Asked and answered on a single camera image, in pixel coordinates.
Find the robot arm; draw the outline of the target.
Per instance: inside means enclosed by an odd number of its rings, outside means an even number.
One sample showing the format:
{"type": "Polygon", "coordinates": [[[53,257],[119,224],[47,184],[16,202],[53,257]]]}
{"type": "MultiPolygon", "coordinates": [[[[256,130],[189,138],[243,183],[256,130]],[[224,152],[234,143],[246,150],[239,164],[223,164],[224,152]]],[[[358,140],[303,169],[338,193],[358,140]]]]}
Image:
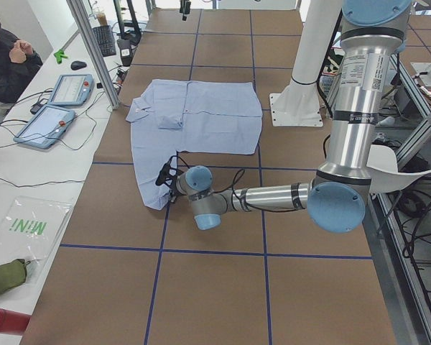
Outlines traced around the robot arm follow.
{"type": "Polygon", "coordinates": [[[218,226],[232,211],[306,210],[320,228],[345,233],[364,219],[374,191],[367,162],[379,120],[383,87],[393,54],[406,39],[410,1],[312,1],[289,84],[270,106],[280,126],[312,125],[320,119],[318,86],[335,34],[344,51],[327,155],[308,183],[213,190],[204,166],[181,171],[164,164],[156,183],[186,196],[199,229],[218,226]]]}

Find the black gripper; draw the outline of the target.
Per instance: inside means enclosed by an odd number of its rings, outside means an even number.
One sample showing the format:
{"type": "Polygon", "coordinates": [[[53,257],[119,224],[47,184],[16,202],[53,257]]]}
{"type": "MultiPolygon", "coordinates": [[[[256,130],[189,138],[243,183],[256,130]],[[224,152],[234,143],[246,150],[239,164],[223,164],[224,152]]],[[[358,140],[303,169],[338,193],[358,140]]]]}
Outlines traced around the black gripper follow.
{"type": "Polygon", "coordinates": [[[186,21],[186,15],[190,13],[191,0],[180,0],[180,13],[182,14],[182,21],[186,21]]]}
{"type": "Polygon", "coordinates": [[[166,162],[155,180],[155,185],[166,185],[174,196],[181,196],[181,192],[177,189],[177,180],[181,174],[180,169],[172,167],[171,162],[166,162]]]}

